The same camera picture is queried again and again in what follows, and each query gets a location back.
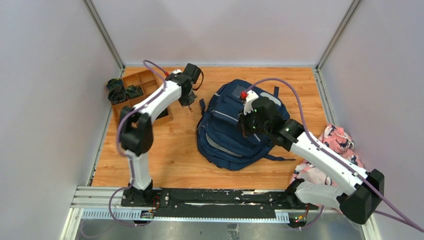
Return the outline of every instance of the metal floor plate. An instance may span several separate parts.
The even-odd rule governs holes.
[[[310,221],[317,216],[309,214]],[[101,234],[96,238],[101,240],[365,240],[362,227],[339,213],[324,213],[315,225],[301,231],[284,223],[154,221],[144,227],[128,227],[113,220],[83,219],[80,224],[86,236]],[[88,238],[79,228],[75,239]]]

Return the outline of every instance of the backpack pocket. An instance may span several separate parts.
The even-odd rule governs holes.
[[[206,134],[215,143],[241,156],[254,156],[265,145],[258,135],[244,137],[238,122],[238,109],[222,102],[219,108],[211,112],[212,116],[205,126]]]

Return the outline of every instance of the backpack strap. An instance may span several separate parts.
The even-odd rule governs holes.
[[[273,155],[270,155],[270,154],[265,155],[264,158],[269,159],[271,161],[285,161],[285,160],[294,161],[294,160],[296,160],[294,158],[284,158],[282,156],[273,156]]]
[[[199,104],[200,104],[200,109],[201,109],[201,115],[205,115],[205,109],[206,109],[206,104],[205,104],[205,100],[200,99],[199,100]]]
[[[278,98],[279,91],[280,91],[280,87],[279,86],[275,86],[274,87],[274,94],[273,94],[274,97]]]

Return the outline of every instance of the pink cloth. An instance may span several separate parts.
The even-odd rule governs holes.
[[[349,162],[361,168],[364,167],[359,161],[358,156],[352,150],[354,147],[352,138],[342,127],[328,124],[324,132],[318,137],[318,140]],[[314,184],[336,185],[327,175],[306,159],[296,166],[291,176],[290,183],[295,179],[305,179]]]

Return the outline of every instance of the wooden organizer box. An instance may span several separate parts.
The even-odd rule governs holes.
[[[121,109],[124,106],[133,107],[134,105],[141,103],[162,85],[162,83],[159,83],[156,76],[150,70],[139,71],[132,75],[125,76],[122,78],[122,81],[125,89],[130,85],[134,85],[135,87],[141,87],[143,95],[112,105],[113,119],[115,119],[116,127],[118,127],[119,125]],[[172,119],[173,117],[171,115],[169,107],[167,107],[153,122],[153,126],[158,126],[167,123]]]

